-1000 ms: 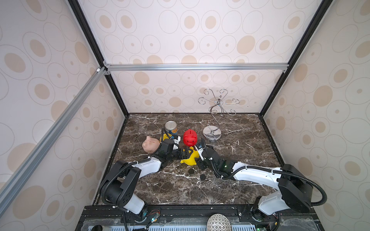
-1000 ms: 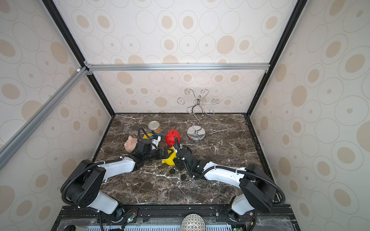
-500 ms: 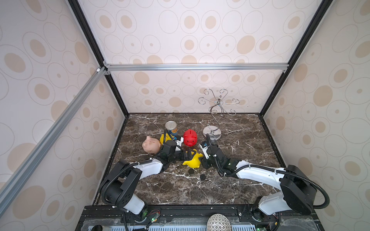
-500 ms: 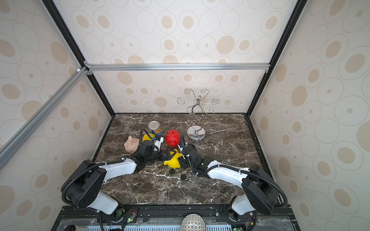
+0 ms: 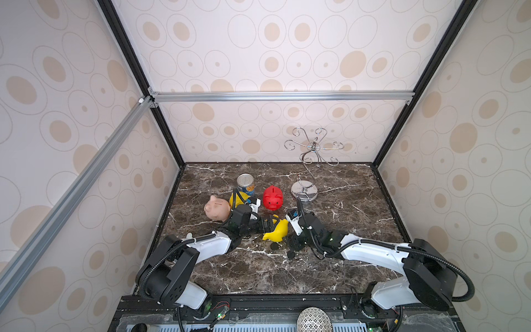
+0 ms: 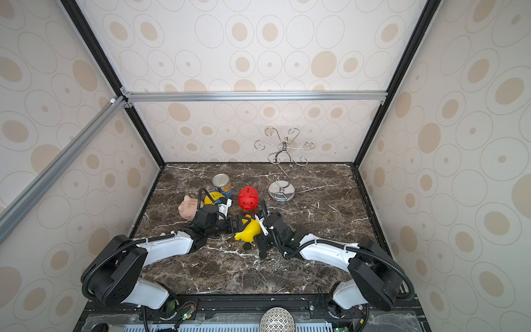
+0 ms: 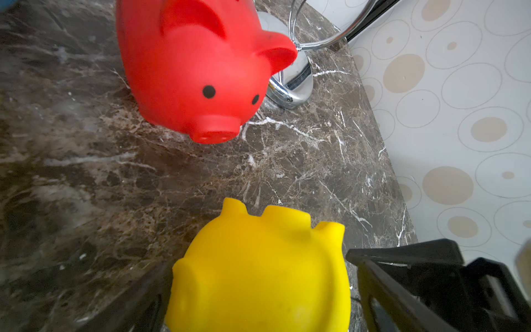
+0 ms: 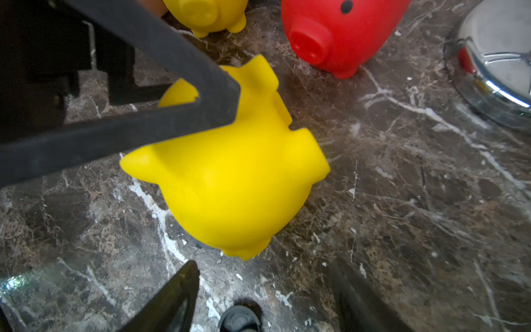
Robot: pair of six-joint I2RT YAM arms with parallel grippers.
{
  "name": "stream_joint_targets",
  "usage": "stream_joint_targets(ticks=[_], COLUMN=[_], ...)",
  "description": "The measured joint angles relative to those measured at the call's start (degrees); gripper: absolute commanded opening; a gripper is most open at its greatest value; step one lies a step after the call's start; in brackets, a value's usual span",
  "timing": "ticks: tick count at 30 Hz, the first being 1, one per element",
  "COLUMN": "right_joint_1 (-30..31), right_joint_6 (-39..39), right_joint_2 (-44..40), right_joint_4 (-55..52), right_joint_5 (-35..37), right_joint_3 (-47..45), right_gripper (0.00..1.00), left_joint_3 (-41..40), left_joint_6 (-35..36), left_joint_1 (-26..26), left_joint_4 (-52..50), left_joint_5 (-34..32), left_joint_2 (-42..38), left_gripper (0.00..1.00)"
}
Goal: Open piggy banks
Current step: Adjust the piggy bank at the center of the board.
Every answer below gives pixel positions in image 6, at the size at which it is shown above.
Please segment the yellow piggy bank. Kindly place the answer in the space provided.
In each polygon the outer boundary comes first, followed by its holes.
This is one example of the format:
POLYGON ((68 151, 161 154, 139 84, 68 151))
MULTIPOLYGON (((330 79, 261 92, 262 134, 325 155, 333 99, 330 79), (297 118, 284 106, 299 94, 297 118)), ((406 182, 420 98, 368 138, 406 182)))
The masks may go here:
POLYGON ((220 192, 210 192, 209 194, 205 195, 205 198, 203 199, 203 204, 215 204, 219 199, 222 199, 224 197, 225 196, 220 192))
POLYGON ((246 243, 252 243, 254 237, 261 233, 260 223, 251 217, 249 214, 246 214, 244 217, 240 216, 243 229, 241 232, 235 234, 235 239, 237 241, 243 241, 246 243))

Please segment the red piggy bank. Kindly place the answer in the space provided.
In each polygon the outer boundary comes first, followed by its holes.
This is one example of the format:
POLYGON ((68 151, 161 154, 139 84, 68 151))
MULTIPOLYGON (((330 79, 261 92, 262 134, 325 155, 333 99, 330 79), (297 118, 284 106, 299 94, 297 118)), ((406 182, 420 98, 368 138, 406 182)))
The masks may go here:
POLYGON ((259 204, 259 193, 256 188, 246 186, 241 189, 238 196, 239 207, 245 211, 254 210, 259 204))

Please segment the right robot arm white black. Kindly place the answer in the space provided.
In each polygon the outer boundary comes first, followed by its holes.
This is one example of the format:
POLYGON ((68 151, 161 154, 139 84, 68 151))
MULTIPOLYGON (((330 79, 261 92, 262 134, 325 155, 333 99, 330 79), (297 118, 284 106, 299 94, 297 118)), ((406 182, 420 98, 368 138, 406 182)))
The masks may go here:
POLYGON ((260 210, 261 233, 254 240, 260 257, 276 248, 286 260, 317 261, 350 274, 338 282, 325 300, 328 310, 339 316, 358 305, 370 304, 391 311, 396 300, 414 299, 415 290, 405 271, 376 242, 340 243, 309 232, 296 231, 278 212, 260 210))

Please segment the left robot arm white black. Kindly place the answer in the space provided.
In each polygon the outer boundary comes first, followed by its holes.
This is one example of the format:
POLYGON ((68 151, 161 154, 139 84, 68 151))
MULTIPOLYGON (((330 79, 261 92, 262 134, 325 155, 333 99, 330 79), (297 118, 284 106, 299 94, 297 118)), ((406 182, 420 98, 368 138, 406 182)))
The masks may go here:
POLYGON ((81 276, 83 296, 105 306, 134 304, 153 310, 169 307, 174 296, 166 287, 143 280, 142 270, 157 261, 194 253, 209 238, 236 234, 250 222, 226 216, 227 209, 206 205, 196 211, 188 226, 168 235, 130 239, 114 237, 81 276))

